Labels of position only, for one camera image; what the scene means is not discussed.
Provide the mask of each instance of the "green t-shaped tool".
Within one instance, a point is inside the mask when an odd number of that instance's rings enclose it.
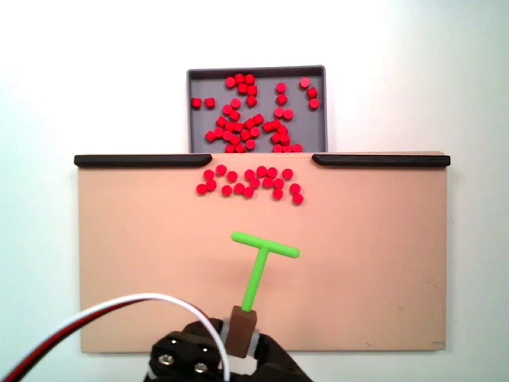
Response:
[[[278,253],[279,255],[288,256],[294,259],[299,257],[300,252],[296,248],[276,243],[274,241],[265,240],[257,236],[247,235],[246,233],[233,232],[231,234],[231,238],[238,243],[258,248],[258,256],[256,256],[253,272],[251,273],[251,278],[247,284],[246,294],[244,295],[244,300],[242,301],[241,306],[241,309],[244,312],[249,312],[253,306],[253,301],[255,300],[256,291],[258,290],[258,285],[260,284],[263,268],[265,267],[265,262],[267,261],[269,252]]]

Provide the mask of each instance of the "black edge strip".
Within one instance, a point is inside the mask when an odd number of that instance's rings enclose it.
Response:
[[[447,167],[448,155],[313,154],[315,163],[326,167]]]
[[[211,160],[210,154],[76,155],[74,164],[87,168],[202,167]]]

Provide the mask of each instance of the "red cylindrical piece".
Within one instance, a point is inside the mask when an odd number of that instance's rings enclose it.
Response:
[[[253,95],[250,95],[249,97],[246,98],[246,103],[249,105],[249,107],[253,107],[254,105],[256,105],[258,103],[256,97],[254,97]]]
[[[267,175],[267,168],[265,166],[259,166],[256,169],[256,174],[258,177],[265,177]]]
[[[222,115],[216,120],[216,126],[217,127],[224,127],[226,125],[226,118],[224,118]]]
[[[214,178],[214,171],[212,171],[212,170],[205,170],[204,171],[204,178],[207,181],[210,181],[211,179],[213,179]]]
[[[246,141],[246,148],[249,150],[249,151],[252,151],[254,150],[256,147],[256,142],[254,141],[254,139],[248,139]]]
[[[214,179],[211,179],[210,181],[207,181],[207,190],[208,191],[214,191],[217,187],[217,183]]]
[[[265,177],[263,178],[263,187],[265,187],[266,189],[269,189],[270,187],[272,187],[274,185],[274,180],[271,178],[271,177]]]
[[[280,82],[276,85],[276,90],[278,93],[283,93],[286,90],[286,84],[284,82]]]
[[[289,191],[291,193],[300,193],[301,191],[301,187],[299,186],[298,183],[293,183],[290,187],[289,187]]]
[[[224,185],[221,189],[221,193],[223,193],[225,197],[229,197],[231,195],[231,187],[229,185]]]
[[[226,174],[226,179],[228,179],[228,181],[236,181],[237,173],[235,171],[228,171],[228,173]]]
[[[316,88],[308,89],[308,97],[309,99],[316,98],[318,96],[318,91]]]
[[[290,121],[293,118],[293,110],[292,109],[286,109],[283,113],[283,118],[287,121]]]
[[[213,107],[216,106],[216,100],[213,97],[206,98],[205,106],[208,107],[209,109],[212,109]]]
[[[233,107],[234,109],[238,109],[240,107],[242,103],[240,102],[240,99],[238,98],[234,98],[230,101],[230,105],[231,107]]]
[[[296,193],[293,195],[292,200],[296,205],[300,205],[304,201],[304,197],[300,193]]]
[[[192,97],[191,98],[191,107],[193,109],[199,109],[201,107],[201,98]]]
[[[204,195],[207,193],[207,185],[203,184],[203,183],[200,183],[199,185],[196,186],[196,191],[200,194],[200,195]]]
[[[234,87],[235,87],[235,78],[233,78],[233,77],[228,77],[228,78],[226,79],[226,87],[227,87],[227,88],[230,88],[230,89],[234,88]]]
[[[243,193],[245,188],[246,188],[246,187],[245,187],[242,183],[237,183],[237,184],[233,187],[233,191],[234,191],[235,193]]]
[[[282,107],[276,107],[274,109],[274,115],[277,117],[277,118],[281,118],[283,116],[283,114],[285,113],[285,111],[283,110]]]
[[[226,166],[225,165],[217,165],[216,167],[216,174],[217,175],[224,175],[226,173]]]
[[[278,175],[278,171],[275,169],[275,167],[269,167],[269,169],[267,169],[267,175],[269,177],[276,177],[276,175]]]
[[[260,180],[257,177],[254,177],[249,181],[249,185],[252,189],[257,189],[260,186]]]
[[[247,94],[250,96],[256,96],[258,94],[258,87],[257,86],[248,86],[247,87]]]
[[[237,85],[237,92],[239,94],[247,94],[247,85],[242,83]]]
[[[272,192],[272,196],[274,197],[274,199],[276,201],[278,201],[279,199],[281,199],[283,197],[283,192],[281,189],[275,189],[273,192]]]
[[[239,120],[239,118],[240,118],[240,113],[237,110],[232,110],[230,113],[230,119],[237,122]]]
[[[288,100],[288,97],[284,94],[280,94],[278,95],[278,97],[276,98],[276,102],[278,103],[278,105],[282,106],[286,103],[286,101]]]

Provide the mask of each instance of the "gray tray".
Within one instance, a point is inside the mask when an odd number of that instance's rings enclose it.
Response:
[[[246,96],[240,95],[237,88],[226,87],[225,80],[236,73],[253,73],[255,85],[258,87],[256,96],[258,104],[249,108],[246,104]],[[315,110],[309,108],[309,98],[306,90],[299,86],[302,77],[311,80],[311,87],[318,90],[320,106]],[[274,109],[279,106],[276,103],[276,84],[286,82],[285,94],[288,101],[283,108],[293,110],[293,118],[290,121],[281,119],[288,127],[292,144],[300,143],[304,152],[327,151],[327,118],[326,118],[326,94],[325,94],[325,67],[324,66],[300,66],[280,68],[229,68],[229,69],[190,69],[187,72],[188,81],[188,121],[189,121],[189,149],[192,153],[223,153],[225,142],[217,139],[209,143],[205,139],[208,131],[216,128],[216,120],[220,115],[224,116],[222,108],[225,103],[230,103],[234,97],[242,101],[238,109],[241,114],[240,122],[260,113],[265,121],[273,120]],[[191,98],[202,99],[199,110],[191,108]],[[204,99],[214,97],[216,107],[207,109]],[[262,133],[256,138],[254,152],[271,153],[274,145],[270,141],[271,133]]]

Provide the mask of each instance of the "wire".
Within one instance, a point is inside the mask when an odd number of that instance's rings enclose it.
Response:
[[[83,312],[77,314],[64,324],[60,325],[56,330],[51,332],[44,340],[42,340],[37,346],[31,349],[21,361],[2,379],[3,382],[18,382],[21,380],[27,372],[29,372],[41,358],[48,353],[52,348],[58,345],[69,335],[76,332],[89,322],[94,321],[96,318],[103,316],[104,314],[110,313],[113,310],[117,310],[124,306],[135,304],[136,302],[147,301],[147,300],[162,300],[177,304],[183,308],[189,310],[195,314],[201,323],[205,326],[207,331],[211,334],[212,339],[217,345],[220,351],[221,360],[223,362],[223,380],[230,380],[230,364],[228,361],[226,349],[221,341],[219,334],[212,323],[208,320],[207,316],[196,306],[181,300],[179,298],[168,296],[166,294],[159,293],[140,293],[131,294],[120,298],[115,298],[110,301],[100,303],[99,305],[88,308]]]

